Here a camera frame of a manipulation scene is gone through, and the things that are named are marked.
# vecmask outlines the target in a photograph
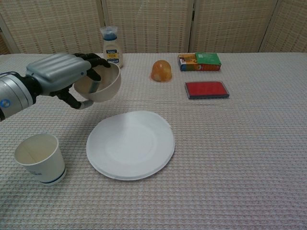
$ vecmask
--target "bottle cap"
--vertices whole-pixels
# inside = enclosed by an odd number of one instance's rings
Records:
[[[106,26],[100,28],[102,37],[106,41],[112,41],[117,39],[117,30],[117,26]]]

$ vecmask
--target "bottle label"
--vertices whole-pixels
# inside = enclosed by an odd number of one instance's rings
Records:
[[[106,50],[106,60],[112,63],[119,63],[119,55],[116,49]]]

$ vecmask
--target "small box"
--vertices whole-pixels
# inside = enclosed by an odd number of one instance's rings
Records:
[[[219,71],[221,68],[216,53],[179,54],[178,64],[181,71]]]

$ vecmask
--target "plastic bottle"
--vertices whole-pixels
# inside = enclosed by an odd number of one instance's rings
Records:
[[[117,39],[117,31],[117,26],[100,28],[100,32],[104,38],[104,58],[121,68],[123,65],[123,52]]]

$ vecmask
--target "white bowl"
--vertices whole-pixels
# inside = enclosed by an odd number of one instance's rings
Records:
[[[101,83],[96,92],[89,93],[93,80],[87,76],[75,82],[75,90],[85,99],[94,102],[104,102],[114,97],[120,88],[121,77],[119,67],[114,63],[110,65],[110,68],[104,66],[93,68],[101,76]]]

